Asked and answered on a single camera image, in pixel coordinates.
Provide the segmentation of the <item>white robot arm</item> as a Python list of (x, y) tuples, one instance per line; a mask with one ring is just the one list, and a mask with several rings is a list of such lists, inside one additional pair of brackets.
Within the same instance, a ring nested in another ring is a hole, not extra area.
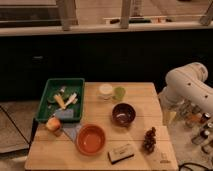
[(208, 70), (199, 62), (170, 70), (165, 76), (166, 86), (159, 94), (164, 109), (189, 100), (204, 112), (213, 114), (213, 88), (205, 84)]

